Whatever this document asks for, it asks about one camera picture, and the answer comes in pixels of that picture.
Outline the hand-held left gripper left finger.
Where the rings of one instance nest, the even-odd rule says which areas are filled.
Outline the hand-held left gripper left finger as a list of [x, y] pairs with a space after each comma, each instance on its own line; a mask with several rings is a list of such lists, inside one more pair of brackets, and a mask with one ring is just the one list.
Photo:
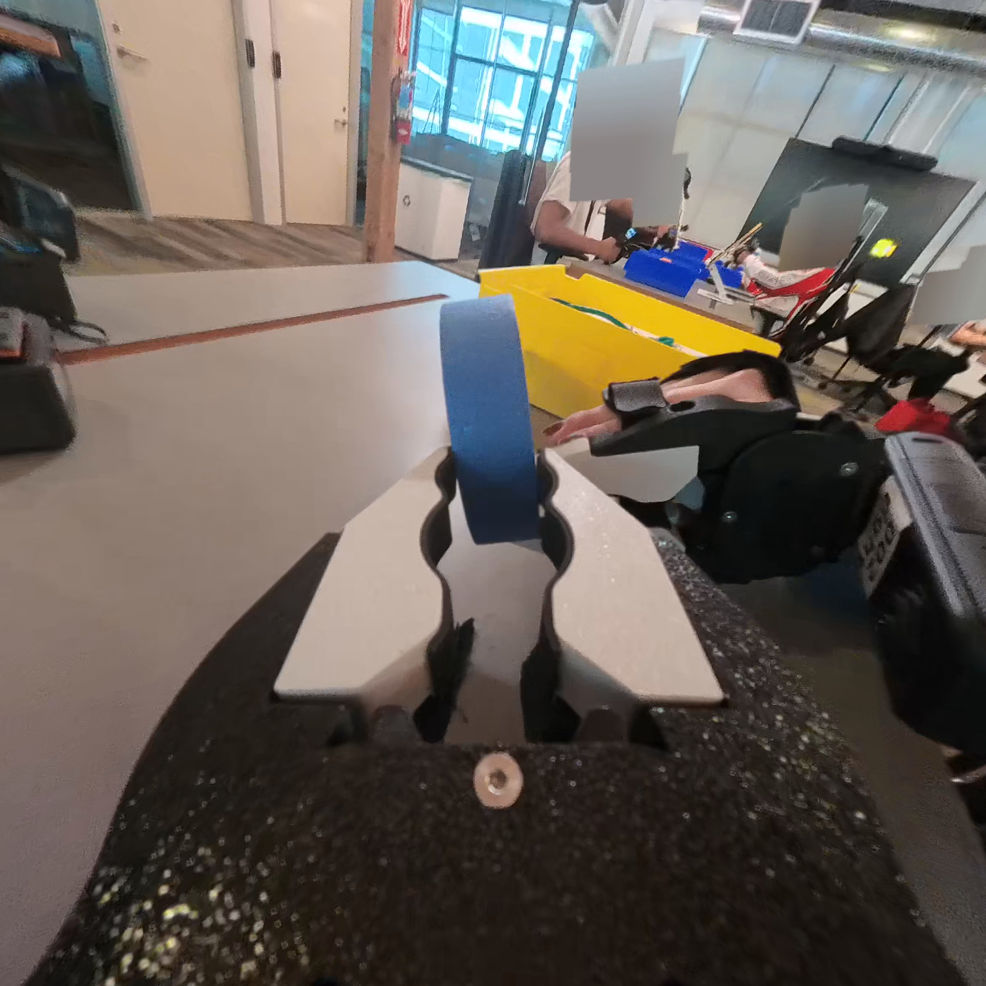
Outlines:
[[279, 700], [450, 720], [472, 640], [439, 569], [456, 476], [439, 447], [345, 525], [275, 679]]

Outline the yellow plastic bin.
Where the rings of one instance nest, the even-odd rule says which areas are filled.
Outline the yellow plastic bin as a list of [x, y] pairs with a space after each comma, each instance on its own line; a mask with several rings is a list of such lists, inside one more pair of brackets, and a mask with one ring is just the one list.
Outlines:
[[530, 404], [556, 417], [598, 405], [613, 382], [670, 376], [711, 355], [781, 352], [714, 314], [560, 264], [478, 277], [481, 297], [513, 299]]

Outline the black bag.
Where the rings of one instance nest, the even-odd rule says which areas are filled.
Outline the black bag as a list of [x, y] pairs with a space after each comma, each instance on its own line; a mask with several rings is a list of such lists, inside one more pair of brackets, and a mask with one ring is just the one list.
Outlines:
[[78, 313], [64, 265], [80, 255], [67, 196], [16, 168], [1, 167], [1, 303], [71, 327]]

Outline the black office chair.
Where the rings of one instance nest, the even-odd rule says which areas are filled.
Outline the black office chair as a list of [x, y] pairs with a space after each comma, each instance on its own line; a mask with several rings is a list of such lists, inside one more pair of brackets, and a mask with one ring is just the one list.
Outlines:
[[850, 313], [849, 291], [822, 310], [823, 302], [834, 295], [834, 290], [826, 290], [787, 321], [779, 336], [780, 359], [800, 363], [829, 343], [842, 340], [848, 360], [882, 374], [899, 356], [899, 342], [917, 291], [914, 283], [898, 284]]

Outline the red bag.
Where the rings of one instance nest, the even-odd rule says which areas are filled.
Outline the red bag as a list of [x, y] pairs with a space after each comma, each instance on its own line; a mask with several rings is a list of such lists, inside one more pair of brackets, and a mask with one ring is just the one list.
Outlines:
[[921, 433], [957, 440], [952, 416], [927, 399], [897, 401], [875, 427], [884, 435]]

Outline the blue plastic bin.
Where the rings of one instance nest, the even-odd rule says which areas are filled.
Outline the blue plastic bin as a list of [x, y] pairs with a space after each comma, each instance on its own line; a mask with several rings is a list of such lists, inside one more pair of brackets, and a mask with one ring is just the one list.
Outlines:
[[684, 299], [697, 281], [707, 281], [707, 259], [712, 253], [703, 244], [690, 240], [680, 240], [673, 249], [656, 246], [647, 251], [635, 251], [625, 261], [624, 277], [638, 285]]

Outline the black charger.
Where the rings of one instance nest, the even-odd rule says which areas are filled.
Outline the black charger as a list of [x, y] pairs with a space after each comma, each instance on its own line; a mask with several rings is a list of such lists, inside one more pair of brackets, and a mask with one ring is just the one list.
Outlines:
[[1, 309], [1, 455], [65, 450], [77, 434], [68, 376], [47, 322]]

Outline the wooden post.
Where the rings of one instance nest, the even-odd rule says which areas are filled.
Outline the wooden post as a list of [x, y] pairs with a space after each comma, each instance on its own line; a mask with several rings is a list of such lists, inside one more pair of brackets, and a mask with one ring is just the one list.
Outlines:
[[398, 1], [376, 1], [372, 34], [370, 104], [367, 122], [367, 166], [364, 215], [365, 260], [393, 261], [401, 145], [390, 139], [390, 83], [408, 59], [396, 52]]

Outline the blue tape roll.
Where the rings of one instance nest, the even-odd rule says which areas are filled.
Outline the blue tape roll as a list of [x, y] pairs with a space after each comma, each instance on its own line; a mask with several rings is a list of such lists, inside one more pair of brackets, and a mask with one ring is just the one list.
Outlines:
[[448, 302], [439, 336], [450, 450], [472, 539], [533, 540], [536, 451], [514, 301]]

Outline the black soundbar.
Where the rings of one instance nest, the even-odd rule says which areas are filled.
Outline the black soundbar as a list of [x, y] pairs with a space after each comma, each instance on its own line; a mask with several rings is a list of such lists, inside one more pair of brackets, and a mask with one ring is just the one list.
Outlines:
[[932, 155], [901, 150], [892, 145], [860, 141], [845, 136], [833, 139], [831, 151], [872, 166], [894, 167], [919, 174], [930, 173], [939, 164], [938, 158]]

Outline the red fire extinguisher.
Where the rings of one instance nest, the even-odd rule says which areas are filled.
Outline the red fire extinguisher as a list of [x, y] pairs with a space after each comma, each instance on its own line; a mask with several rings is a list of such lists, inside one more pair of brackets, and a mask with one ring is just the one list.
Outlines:
[[407, 146], [412, 137], [415, 76], [415, 71], [401, 69], [390, 83], [390, 139], [401, 146]]

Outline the black screen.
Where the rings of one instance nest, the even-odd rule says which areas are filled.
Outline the black screen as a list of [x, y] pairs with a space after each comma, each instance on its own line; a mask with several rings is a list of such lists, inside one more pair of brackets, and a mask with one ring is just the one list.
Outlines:
[[[963, 204], [976, 179], [927, 174], [894, 167], [872, 166], [833, 153], [831, 146], [792, 138], [785, 146], [763, 190], [752, 207], [744, 228], [759, 224], [759, 245], [765, 253], [779, 255], [783, 231], [792, 209], [805, 192], [824, 187], [866, 184], [869, 198], [887, 207], [876, 231], [865, 245], [867, 262], [859, 278], [882, 288], [902, 281], [945, 222]], [[876, 240], [891, 238], [899, 247], [883, 260], [869, 257]]]

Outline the black coat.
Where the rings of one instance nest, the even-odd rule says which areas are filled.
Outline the black coat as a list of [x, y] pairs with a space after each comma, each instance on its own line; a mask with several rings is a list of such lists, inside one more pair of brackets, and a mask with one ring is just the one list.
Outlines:
[[534, 159], [521, 150], [505, 154], [479, 270], [530, 265], [535, 240], [528, 197]]

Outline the person's right hand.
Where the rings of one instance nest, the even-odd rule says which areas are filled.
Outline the person's right hand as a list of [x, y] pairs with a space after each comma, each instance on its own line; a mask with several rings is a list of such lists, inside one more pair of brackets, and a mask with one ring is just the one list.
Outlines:
[[[740, 402], [762, 403], [772, 399], [767, 380], [757, 369], [727, 374], [711, 371], [679, 381], [664, 381], [662, 392], [670, 403], [699, 397], [724, 396]], [[580, 411], [546, 428], [541, 447], [553, 448], [578, 439], [615, 434], [622, 429], [618, 416], [606, 405]]]

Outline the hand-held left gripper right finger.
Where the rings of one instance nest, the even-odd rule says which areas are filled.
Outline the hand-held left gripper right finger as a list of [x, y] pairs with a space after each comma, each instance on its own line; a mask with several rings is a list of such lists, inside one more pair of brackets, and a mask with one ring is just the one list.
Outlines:
[[652, 710], [724, 707], [651, 531], [560, 450], [544, 450], [537, 473], [553, 573], [524, 661], [524, 727], [643, 729]]

